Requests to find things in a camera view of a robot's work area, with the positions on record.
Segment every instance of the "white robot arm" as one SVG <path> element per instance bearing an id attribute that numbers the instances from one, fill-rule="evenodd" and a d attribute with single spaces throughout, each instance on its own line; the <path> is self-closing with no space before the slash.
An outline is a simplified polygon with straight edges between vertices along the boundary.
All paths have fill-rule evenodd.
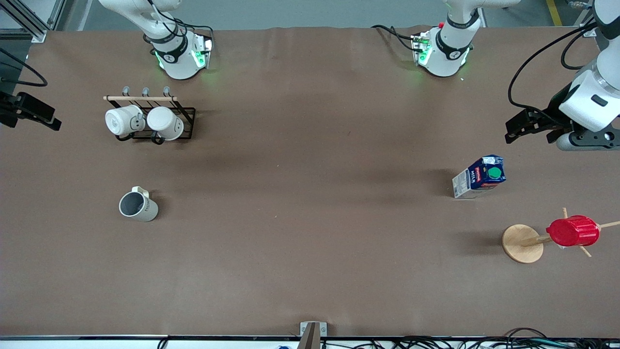
<path id="1" fill-rule="evenodd" d="M 482 20 L 479 7 L 509 7 L 521 0 L 442 0 L 448 18 L 442 27 L 412 37 L 414 62 L 437 76 L 454 75 L 465 64 Z"/>
<path id="2" fill-rule="evenodd" d="M 620 150 L 620 1 L 595 0 L 594 18 L 609 45 L 577 72 L 540 113 L 524 109 L 506 123 L 506 142 L 551 130 L 549 143 L 561 150 Z"/>
<path id="3" fill-rule="evenodd" d="M 173 79 L 187 79 L 206 68 L 212 40 L 187 30 L 168 13 L 182 0 L 99 0 L 137 25 L 155 48 L 159 66 Z"/>

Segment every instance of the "mug rack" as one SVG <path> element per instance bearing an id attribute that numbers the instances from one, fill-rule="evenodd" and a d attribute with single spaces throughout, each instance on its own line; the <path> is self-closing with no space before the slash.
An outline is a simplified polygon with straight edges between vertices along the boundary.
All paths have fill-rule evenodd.
<path id="1" fill-rule="evenodd" d="M 149 96 L 149 89 L 144 88 L 142 90 L 142 96 L 140 97 L 132 97 L 129 95 L 129 87 L 125 86 L 123 88 L 122 96 L 104 96 L 104 100 L 111 103 L 114 108 L 121 108 L 123 106 L 120 105 L 119 102 L 126 102 L 128 104 L 133 104 L 142 110 L 142 117 L 146 118 L 149 111 L 151 111 L 155 107 L 168 107 L 176 116 L 183 116 L 181 118 L 184 124 L 184 131 L 181 136 L 177 139 L 192 139 L 193 135 L 193 126 L 196 118 L 196 108 L 194 107 L 184 107 L 179 102 L 179 99 L 176 96 L 170 94 L 170 88 L 166 86 L 164 88 L 163 97 L 151 97 Z M 128 134 L 127 136 L 121 137 L 116 135 L 116 139 L 124 142 L 130 139 L 150 139 L 153 143 L 157 145 L 162 145 L 165 139 L 157 136 L 157 131 L 151 130 L 148 127 L 148 124 L 145 126 L 144 130 L 136 131 Z"/>

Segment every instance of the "mug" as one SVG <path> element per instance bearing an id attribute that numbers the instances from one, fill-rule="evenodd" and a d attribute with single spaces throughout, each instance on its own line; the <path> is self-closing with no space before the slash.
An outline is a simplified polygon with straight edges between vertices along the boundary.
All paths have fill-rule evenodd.
<path id="1" fill-rule="evenodd" d="M 166 107 L 151 109 L 146 116 L 146 122 L 164 140 L 175 140 L 181 137 L 184 131 L 183 121 Z"/>
<path id="2" fill-rule="evenodd" d="M 118 210 L 125 217 L 133 218 L 140 222 L 149 222 L 155 218 L 159 207 L 155 201 L 149 198 L 149 192 L 139 186 L 135 186 L 120 199 Z"/>
<path id="3" fill-rule="evenodd" d="M 105 124 L 111 133 L 121 136 L 144 130 L 146 121 L 142 109 L 132 104 L 107 111 L 105 113 Z"/>

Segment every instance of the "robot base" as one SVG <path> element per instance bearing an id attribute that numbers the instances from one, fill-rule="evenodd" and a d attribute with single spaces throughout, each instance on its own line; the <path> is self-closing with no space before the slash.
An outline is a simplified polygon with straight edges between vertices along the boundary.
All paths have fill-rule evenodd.
<path id="1" fill-rule="evenodd" d="M 159 66 L 166 71 L 168 76 L 177 80 L 189 79 L 201 69 L 208 69 L 211 57 L 211 40 L 206 40 L 204 36 L 189 30 L 185 33 L 185 36 L 187 37 L 188 45 L 176 63 L 168 63 L 165 59 L 157 56 Z"/>
<path id="2" fill-rule="evenodd" d="M 411 36 L 412 48 L 421 49 L 422 52 L 414 52 L 414 62 L 416 65 L 423 66 L 429 73 L 441 77 L 456 74 L 459 68 L 465 64 L 469 49 L 455 60 L 449 60 L 445 53 L 436 46 L 436 36 L 439 27 L 434 27 L 428 32 L 421 33 L 419 36 Z"/>

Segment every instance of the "round wooden base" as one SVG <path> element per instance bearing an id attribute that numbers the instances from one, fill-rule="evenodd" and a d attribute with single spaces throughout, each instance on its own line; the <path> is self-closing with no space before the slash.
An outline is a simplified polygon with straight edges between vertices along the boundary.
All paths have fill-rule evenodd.
<path id="1" fill-rule="evenodd" d="M 534 229 L 523 224 L 515 224 L 508 227 L 502 235 L 502 247 L 506 254 L 519 263 L 534 263 L 543 255 L 542 243 L 524 247 L 520 242 L 528 238 L 540 236 Z"/>

